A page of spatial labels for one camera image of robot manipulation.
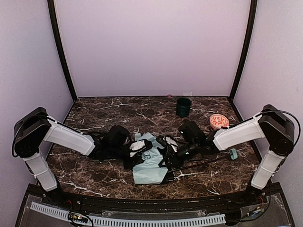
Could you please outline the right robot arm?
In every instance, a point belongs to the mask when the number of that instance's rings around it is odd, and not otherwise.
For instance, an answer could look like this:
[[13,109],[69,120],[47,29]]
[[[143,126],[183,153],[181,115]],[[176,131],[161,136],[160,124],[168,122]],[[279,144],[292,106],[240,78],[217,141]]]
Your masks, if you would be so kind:
[[179,128],[185,144],[177,148],[165,142],[167,152],[159,166],[178,169],[184,161],[198,153],[217,154],[242,143],[266,139],[268,150],[248,184],[249,188],[260,191],[296,146],[300,138],[294,135],[296,127],[301,126],[293,114],[278,110],[273,105],[265,105],[254,116],[234,125],[221,127],[208,135],[195,122],[186,122]]

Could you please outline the mint green folding umbrella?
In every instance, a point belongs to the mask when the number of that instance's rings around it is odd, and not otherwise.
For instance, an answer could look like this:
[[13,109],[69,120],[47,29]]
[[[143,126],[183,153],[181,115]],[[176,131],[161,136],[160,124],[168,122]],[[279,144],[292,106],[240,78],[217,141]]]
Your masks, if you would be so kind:
[[141,135],[135,134],[135,142],[146,139],[152,142],[152,148],[142,152],[144,162],[132,168],[135,184],[166,184],[175,179],[173,172],[166,167],[159,167],[160,161],[163,160],[162,152],[166,149],[150,133]]

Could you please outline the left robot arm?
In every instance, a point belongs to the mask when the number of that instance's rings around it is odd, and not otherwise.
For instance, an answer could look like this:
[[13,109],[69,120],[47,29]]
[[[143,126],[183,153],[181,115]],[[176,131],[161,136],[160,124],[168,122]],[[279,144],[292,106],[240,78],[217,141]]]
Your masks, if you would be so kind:
[[81,132],[67,126],[38,107],[14,125],[13,157],[20,157],[46,192],[59,188],[59,182],[40,153],[42,143],[51,143],[94,160],[121,159],[132,168],[150,142],[132,140],[130,132],[114,125],[108,132]]

